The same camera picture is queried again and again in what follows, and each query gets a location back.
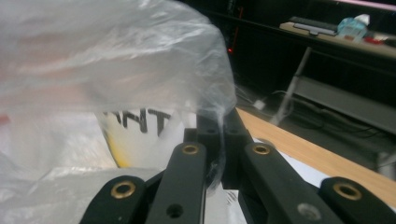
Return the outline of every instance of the table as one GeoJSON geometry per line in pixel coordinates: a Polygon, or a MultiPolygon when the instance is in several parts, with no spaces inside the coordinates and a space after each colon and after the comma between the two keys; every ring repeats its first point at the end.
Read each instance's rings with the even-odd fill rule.
{"type": "MultiPolygon", "coordinates": [[[[282,30],[293,32],[297,35],[310,36],[309,31],[295,28],[293,25],[293,22],[285,22],[280,24],[279,27],[282,30]]],[[[386,38],[386,35],[384,34],[378,35],[382,38],[386,38]]],[[[396,60],[396,48],[389,46],[378,46],[364,41],[353,42],[332,35],[319,34],[316,35],[316,38],[333,43],[334,45],[344,46],[345,48],[372,53],[374,55],[390,59],[391,61],[396,60]]],[[[326,105],[329,108],[333,108],[384,131],[396,134],[396,109],[347,91],[341,91],[335,87],[315,81],[311,78],[304,77],[304,66],[313,50],[315,50],[315,48],[307,47],[300,65],[289,84],[285,98],[271,122],[275,125],[279,124],[279,122],[284,118],[283,115],[290,102],[291,96],[293,94],[298,94],[306,99],[326,105]]],[[[342,60],[349,61],[350,59],[343,57],[342,60]]],[[[370,64],[362,63],[361,66],[370,66],[370,64]]],[[[396,76],[396,72],[392,68],[385,71],[384,74],[387,76],[396,76]]]]}
{"type": "Polygon", "coordinates": [[[238,113],[253,137],[272,142],[279,151],[326,175],[342,176],[356,181],[388,205],[396,207],[395,181],[368,170],[353,161],[340,157],[292,133],[288,133],[269,122],[258,119],[244,110],[238,109],[238,113]]]}

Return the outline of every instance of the clear plastic bag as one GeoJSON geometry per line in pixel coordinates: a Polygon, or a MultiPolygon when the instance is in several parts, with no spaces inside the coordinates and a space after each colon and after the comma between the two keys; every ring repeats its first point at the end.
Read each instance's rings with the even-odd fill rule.
{"type": "MultiPolygon", "coordinates": [[[[85,171],[108,173],[94,182],[100,184],[124,172],[108,152],[97,115],[171,110],[177,121],[164,128],[167,138],[191,126],[186,114],[218,119],[236,103],[219,30],[181,3],[0,3],[0,117],[10,120],[0,123],[1,223],[51,223],[60,211],[73,216],[63,223],[74,223],[82,215],[75,207],[95,193],[78,188],[100,173],[85,171]],[[70,185],[62,190],[82,201],[45,194],[63,178],[70,185]]],[[[172,149],[145,169],[164,168],[172,149]]]]}

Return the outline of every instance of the wooden table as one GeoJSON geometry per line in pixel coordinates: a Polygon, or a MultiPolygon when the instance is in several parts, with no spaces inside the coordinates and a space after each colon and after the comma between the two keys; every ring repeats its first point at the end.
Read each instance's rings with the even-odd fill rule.
{"type": "Polygon", "coordinates": [[[286,153],[329,176],[342,176],[354,180],[388,205],[396,208],[396,182],[368,170],[353,161],[340,157],[323,147],[288,133],[273,124],[258,119],[238,109],[250,134],[272,142],[279,151],[286,153]]]}

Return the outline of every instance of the brass screw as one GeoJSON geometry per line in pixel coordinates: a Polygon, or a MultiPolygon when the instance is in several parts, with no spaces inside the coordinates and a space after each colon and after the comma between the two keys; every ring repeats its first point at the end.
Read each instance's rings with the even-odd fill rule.
{"type": "Polygon", "coordinates": [[[347,183],[336,183],[332,186],[332,188],[337,192],[339,195],[347,198],[349,200],[357,201],[361,199],[361,192],[347,183]]]}
{"type": "Polygon", "coordinates": [[[197,146],[188,145],[188,146],[184,146],[182,151],[184,154],[193,155],[198,153],[199,149],[197,146]]]}
{"type": "Polygon", "coordinates": [[[124,180],[113,186],[111,189],[111,196],[116,199],[123,199],[131,196],[134,193],[136,186],[132,181],[124,180]],[[120,191],[121,187],[126,187],[127,190],[120,191]]]}
{"type": "Polygon", "coordinates": [[[271,148],[267,146],[254,146],[253,151],[260,155],[267,155],[271,152],[271,148]]]}

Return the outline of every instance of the gray floor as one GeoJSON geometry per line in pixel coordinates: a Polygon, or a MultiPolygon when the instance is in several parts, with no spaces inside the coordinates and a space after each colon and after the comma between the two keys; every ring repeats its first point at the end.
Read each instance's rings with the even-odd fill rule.
{"type": "MultiPolygon", "coordinates": [[[[279,91],[263,97],[238,86],[237,95],[240,108],[269,120],[284,93],[279,91]],[[264,109],[253,106],[257,99],[265,102],[264,109]]],[[[293,97],[287,114],[280,128],[396,180],[396,136],[297,96],[293,97]]]]}

